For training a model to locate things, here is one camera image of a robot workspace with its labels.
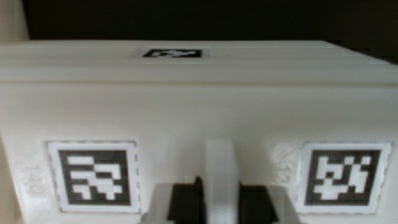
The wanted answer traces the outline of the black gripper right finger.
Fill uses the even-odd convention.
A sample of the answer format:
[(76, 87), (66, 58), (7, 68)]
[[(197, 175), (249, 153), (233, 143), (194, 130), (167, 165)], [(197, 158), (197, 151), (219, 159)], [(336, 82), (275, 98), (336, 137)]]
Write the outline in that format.
[(302, 224), (284, 187), (240, 186), (238, 223)]

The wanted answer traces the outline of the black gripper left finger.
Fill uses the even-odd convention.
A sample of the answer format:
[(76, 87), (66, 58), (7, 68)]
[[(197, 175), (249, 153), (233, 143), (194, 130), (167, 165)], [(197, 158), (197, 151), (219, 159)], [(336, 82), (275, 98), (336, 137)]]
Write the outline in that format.
[(149, 210), (140, 224), (206, 224), (203, 178), (190, 183), (160, 183), (155, 186)]

